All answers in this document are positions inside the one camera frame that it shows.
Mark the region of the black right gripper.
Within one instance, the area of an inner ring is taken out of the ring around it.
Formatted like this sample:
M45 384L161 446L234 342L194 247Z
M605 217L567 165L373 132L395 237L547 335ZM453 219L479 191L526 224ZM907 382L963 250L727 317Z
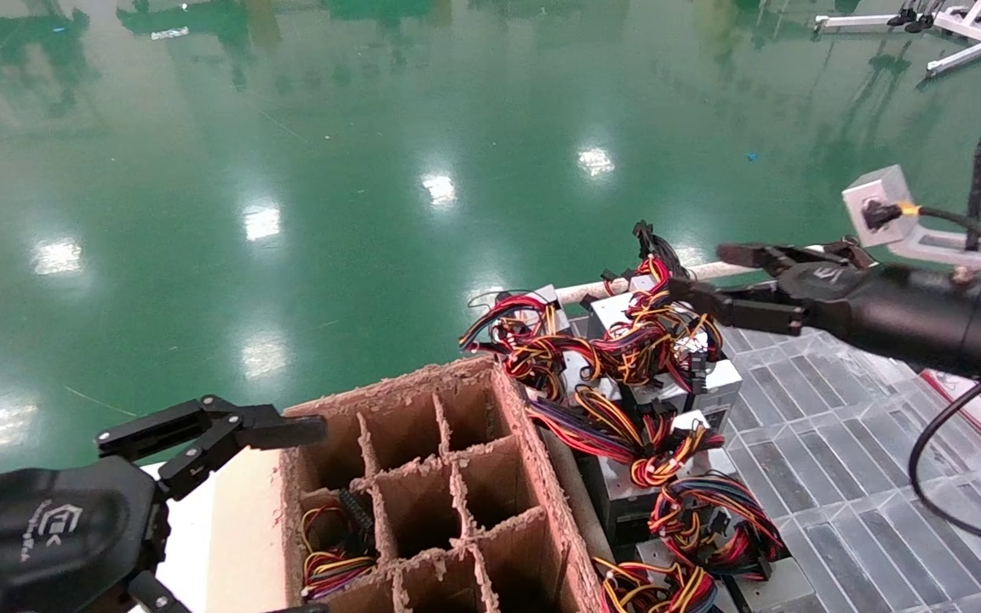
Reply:
M805 325L862 352L981 376L981 277L955 284L933 269L857 269L817 249L760 242L722 243L716 255L779 277L732 288L674 278L669 298L731 329L798 336Z

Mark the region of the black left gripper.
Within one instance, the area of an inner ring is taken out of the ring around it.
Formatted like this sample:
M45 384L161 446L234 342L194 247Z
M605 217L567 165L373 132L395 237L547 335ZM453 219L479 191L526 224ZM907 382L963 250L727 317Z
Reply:
M0 612L191 612L155 575L170 531L166 498L182 501L242 450L327 436L322 416L208 395L102 432L96 447L108 458L93 465L1 473ZM158 484L132 463L176 447Z

